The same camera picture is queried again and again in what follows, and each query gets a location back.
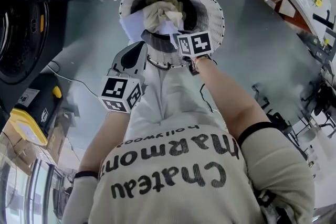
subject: floor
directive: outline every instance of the floor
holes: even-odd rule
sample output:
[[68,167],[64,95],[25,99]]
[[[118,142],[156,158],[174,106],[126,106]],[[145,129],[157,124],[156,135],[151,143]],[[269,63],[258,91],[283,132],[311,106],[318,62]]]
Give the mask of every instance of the floor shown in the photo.
[[[118,22],[119,1],[75,1],[69,6],[66,45],[56,60],[61,74],[84,81],[93,92],[98,91],[116,53],[128,43]],[[320,66],[263,0],[217,1],[226,24],[223,44],[214,53],[218,67],[252,95],[251,86],[259,83],[270,108],[294,124],[300,114],[300,94]],[[65,106],[78,116],[69,140],[73,147],[85,149],[107,112],[83,86],[65,81],[62,85],[64,91],[69,89]],[[208,93],[205,98],[213,105]]]

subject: wall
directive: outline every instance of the wall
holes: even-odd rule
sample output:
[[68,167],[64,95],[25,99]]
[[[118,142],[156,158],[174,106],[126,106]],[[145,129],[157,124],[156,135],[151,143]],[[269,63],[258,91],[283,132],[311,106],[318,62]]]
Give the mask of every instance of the wall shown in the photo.
[[[312,116],[318,124],[325,123],[327,119],[323,113],[320,113],[318,116],[315,116],[314,113],[312,113]],[[304,128],[304,126],[305,125],[299,121],[293,126],[293,130],[297,134]],[[326,126],[322,128],[322,130],[327,136],[333,131],[333,128]],[[327,140],[327,142],[330,146],[336,148],[336,135],[334,135],[332,139]],[[320,144],[316,144],[315,142],[312,143],[312,146],[318,156],[318,160],[315,161],[315,163],[318,163],[322,167],[323,172],[322,175],[317,175],[315,178],[315,208],[336,204],[336,159],[332,158],[331,160],[328,160]]]

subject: white cable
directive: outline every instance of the white cable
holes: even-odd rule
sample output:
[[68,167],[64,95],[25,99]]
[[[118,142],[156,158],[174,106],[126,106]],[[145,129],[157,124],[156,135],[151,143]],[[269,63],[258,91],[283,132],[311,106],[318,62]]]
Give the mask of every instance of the white cable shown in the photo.
[[60,78],[63,78],[63,79],[66,79],[66,80],[69,80],[69,81],[71,81],[71,82],[77,82],[77,83],[81,83],[81,84],[83,84],[84,86],[85,86],[85,88],[94,96],[94,97],[96,97],[97,99],[98,99],[98,96],[94,93],[94,92],[92,92],[90,89],[89,89],[89,87],[87,87],[87,85],[84,83],[84,82],[82,82],[82,81],[80,81],[80,80],[77,80],[77,79],[69,79],[69,78],[67,78],[67,77],[64,77],[64,76],[62,76],[62,75],[60,75],[60,74],[58,74],[54,69],[52,69],[49,65],[47,65],[47,67],[56,75],[56,76],[58,76],[58,77],[60,77]]

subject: washing machine door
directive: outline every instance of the washing machine door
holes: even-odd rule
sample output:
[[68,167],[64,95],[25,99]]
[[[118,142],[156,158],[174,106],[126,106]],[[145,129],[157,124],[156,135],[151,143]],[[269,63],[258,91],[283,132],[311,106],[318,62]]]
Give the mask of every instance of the washing machine door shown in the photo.
[[0,130],[21,94],[62,50],[66,3],[0,0]]

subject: cardboard box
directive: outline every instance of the cardboard box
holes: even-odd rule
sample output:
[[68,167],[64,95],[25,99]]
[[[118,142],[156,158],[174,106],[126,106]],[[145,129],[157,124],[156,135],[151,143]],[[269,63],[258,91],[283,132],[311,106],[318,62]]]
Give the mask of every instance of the cardboard box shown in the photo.
[[10,122],[7,122],[4,132],[8,136],[13,148],[8,144],[7,138],[0,140],[0,154],[11,165],[17,165],[27,175],[31,175],[30,165],[38,158],[57,166],[59,156],[65,141],[64,129],[68,130],[71,121],[63,113],[55,120],[55,127],[51,129],[46,146],[38,146],[24,140],[16,132]]
[[46,146],[37,146],[32,144],[35,156],[46,163],[57,166],[64,140],[65,135],[63,132],[63,126],[60,122],[56,121],[55,128],[50,133],[48,144]]
[[8,136],[1,139],[0,155],[12,167],[17,166],[28,176],[31,175],[30,165],[36,160],[34,151],[32,151],[30,143],[22,139],[16,132],[14,127],[7,122],[3,132]]

